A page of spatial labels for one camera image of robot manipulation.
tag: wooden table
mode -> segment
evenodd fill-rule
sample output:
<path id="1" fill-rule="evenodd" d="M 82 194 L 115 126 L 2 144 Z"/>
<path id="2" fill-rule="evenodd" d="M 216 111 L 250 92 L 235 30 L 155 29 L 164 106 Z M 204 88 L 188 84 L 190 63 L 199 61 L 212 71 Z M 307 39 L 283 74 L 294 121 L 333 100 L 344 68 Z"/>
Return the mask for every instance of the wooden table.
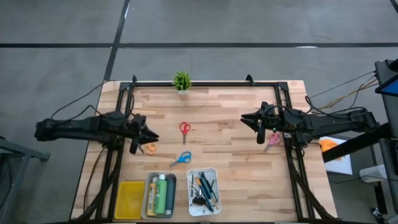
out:
<path id="1" fill-rule="evenodd" d="M 287 82 L 293 107 L 308 110 L 304 100 L 304 82 Z M 99 112 L 115 109 L 118 90 L 119 82 L 104 85 Z M 130 142 L 126 140 L 120 182 L 145 181 L 150 172 L 173 172 L 177 176 L 173 222 L 297 221 L 283 143 L 264 152 L 271 132 L 266 132 L 266 143 L 258 145 L 256 134 L 239 120 L 241 114 L 258 110 L 262 101 L 275 104 L 273 88 L 193 87 L 189 95 L 179 96 L 172 87 L 138 87 L 134 88 L 134 96 L 134 113 L 146 115 L 148 127 L 160 138 L 154 156 L 145 156 L 140 151 L 136 155 L 130 154 Z M 182 144 L 179 129 L 182 121 L 192 126 L 186 145 Z M 100 151 L 100 144 L 89 143 L 71 218 L 83 212 L 84 191 Z M 169 164 L 183 151 L 192 152 L 191 163 L 169 168 Z M 88 203 L 100 189 L 105 155 L 101 156 L 91 181 Z M 305 149 L 304 161 L 312 192 L 326 210 L 336 216 L 321 150 L 317 145 L 311 144 Z M 186 172 L 205 167 L 217 170 L 222 211 L 217 215 L 192 217 L 188 212 Z M 104 215 L 108 211 L 109 193 L 110 190 L 105 198 Z M 300 198 L 305 208 L 301 191 Z"/>

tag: concrete floor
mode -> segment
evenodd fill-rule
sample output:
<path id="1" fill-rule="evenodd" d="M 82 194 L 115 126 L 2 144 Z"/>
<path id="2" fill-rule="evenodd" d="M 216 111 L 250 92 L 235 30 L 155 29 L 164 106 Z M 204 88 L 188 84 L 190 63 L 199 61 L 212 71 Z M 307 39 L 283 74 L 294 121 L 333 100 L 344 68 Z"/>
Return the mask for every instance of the concrete floor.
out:
<path id="1" fill-rule="evenodd" d="M 123 2 L 2 0 L 0 43 L 112 42 Z M 394 42 L 397 20 L 388 0 L 135 0 L 121 42 Z M 397 52 L 397 48 L 119 49 L 111 78 L 130 80 L 135 74 L 140 80 L 170 80 L 176 70 L 188 70 L 195 80 L 242 80 L 250 73 L 256 80 L 304 80 L 311 96 L 374 70 L 376 60 L 397 58 Z M 34 124 L 101 83 L 109 53 L 110 49 L 0 49 L 0 135 L 52 154 L 48 163 L 29 165 L 13 223 L 68 220 L 87 142 L 37 142 Z M 366 79 L 318 96 L 314 103 L 324 105 Z M 98 97 L 95 91 L 57 118 L 97 104 Z M 352 101 L 347 99 L 334 110 L 347 108 Z M 373 111 L 380 123 L 387 121 L 381 97 L 373 90 L 361 92 L 356 105 Z M 371 166 L 367 151 L 353 154 L 352 160 L 354 170 Z M 355 177 L 330 176 L 333 182 L 344 178 Z M 351 182 L 331 187 L 340 218 L 374 222 L 368 212 L 376 206 L 372 186 Z"/>

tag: scissors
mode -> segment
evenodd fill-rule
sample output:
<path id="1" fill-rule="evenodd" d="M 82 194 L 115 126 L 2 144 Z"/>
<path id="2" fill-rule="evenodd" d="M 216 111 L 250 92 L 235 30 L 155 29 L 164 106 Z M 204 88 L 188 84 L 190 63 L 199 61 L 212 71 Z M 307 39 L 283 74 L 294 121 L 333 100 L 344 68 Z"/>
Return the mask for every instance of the scissors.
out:
<path id="1" fill-rule="evenodd" d="M 189 162 L 191 162 L 191 156 L 192 156 L 192 153 L 190 151 L 185 151 L 181 154 L 179 159 L 177 159 L 177 161 L 171 163 L 169 165 L 169 167 L 173 167 L 179 163 L 189 163 Z"/>
<path id="2" fill-rule="evenodd" d="M 145 144 L 145 150 L 143 150 L 143 148 L 141 147 L 141 145 L 138 146 L 139 150 L 143 153 L 143 154 L 148 154 L 148 155 L 153 155 L 156 152 L 156 145 L 153 143 L 150 144 Z"/>
<path id="3" fill-rule="evenodd" d="M 180 129 L 183 134 L 182 144 L 185 144 L 187 140 L 187 133 L 191 130 L 191 126 L 187 122 L 182 122 L 180 125 Z"/>

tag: red scissors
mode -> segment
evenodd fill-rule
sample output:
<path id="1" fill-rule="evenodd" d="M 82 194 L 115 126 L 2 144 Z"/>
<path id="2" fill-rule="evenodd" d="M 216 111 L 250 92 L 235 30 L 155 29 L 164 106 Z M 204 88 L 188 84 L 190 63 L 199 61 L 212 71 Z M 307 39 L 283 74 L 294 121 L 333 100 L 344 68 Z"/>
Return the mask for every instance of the red scissors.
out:
<path id="1" fill-rule="evenodd" d="M 189 130 L 191 130 L 191 126 L 187 122 L 182 122 L 180 125 L 180 129 L 183 134 L 182 144 L 185 144 L 185 141 L 187 140 L 187 133 L 189 132 Z"/>

